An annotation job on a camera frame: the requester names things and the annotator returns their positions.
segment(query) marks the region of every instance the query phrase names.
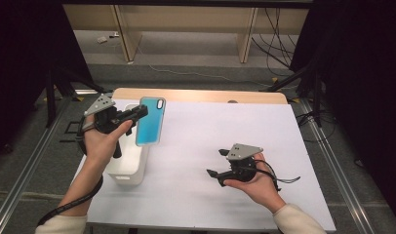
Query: blue phone case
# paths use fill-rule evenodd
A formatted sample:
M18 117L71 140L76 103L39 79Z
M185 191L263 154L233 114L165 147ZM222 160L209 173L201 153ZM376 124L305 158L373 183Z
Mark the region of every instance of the blue phone case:
M147 106L148 114L138 121L136 144L156 144L161 136L166 101L162 97L143 97L140 104Z

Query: white sleeve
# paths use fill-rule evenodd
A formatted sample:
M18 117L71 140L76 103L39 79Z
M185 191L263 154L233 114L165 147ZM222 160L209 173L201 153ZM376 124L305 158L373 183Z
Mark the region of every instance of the white sleeve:
M81 234L88 216L56 215L36 228L36 234Z
M285 234L326 233L314 218L294 204L287 204L273 217L278 228Z

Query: white plastic box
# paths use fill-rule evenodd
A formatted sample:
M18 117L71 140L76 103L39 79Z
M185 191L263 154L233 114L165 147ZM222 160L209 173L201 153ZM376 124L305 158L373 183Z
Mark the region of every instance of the white plastic box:
M119 144L122 151L120 158L112 158L106 166L105 171L118 184L137 185L143 180L149 146L139 147L135 144L137 137L137 127L132 128L129 136L122 135Z

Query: white table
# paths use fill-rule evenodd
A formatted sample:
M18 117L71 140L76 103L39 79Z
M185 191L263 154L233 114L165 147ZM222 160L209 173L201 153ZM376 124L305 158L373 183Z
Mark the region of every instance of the white table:
M118 109L131 101L115 99ZM271 213L246 194L220 187L206 170L228 171L218 150L233 143L264 148L279 178L281 196L336 231L317 177L287 104L168 101L161 141L150 147L138 186L118 185L108 174L89 210L89 222L132 227L268 231Z

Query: gripper mount plate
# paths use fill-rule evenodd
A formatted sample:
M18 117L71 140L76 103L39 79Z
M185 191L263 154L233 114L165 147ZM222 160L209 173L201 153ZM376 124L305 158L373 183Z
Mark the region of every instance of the gripper mount plate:
M227 160L242 160L262 152L261 147L235 143L226 155Z
M91 114L96 114L98 112L103 111L104 109L109 108L110 106L115 105L115 101L111 98L101 95L88 110L85 111L84 116L88 117Z

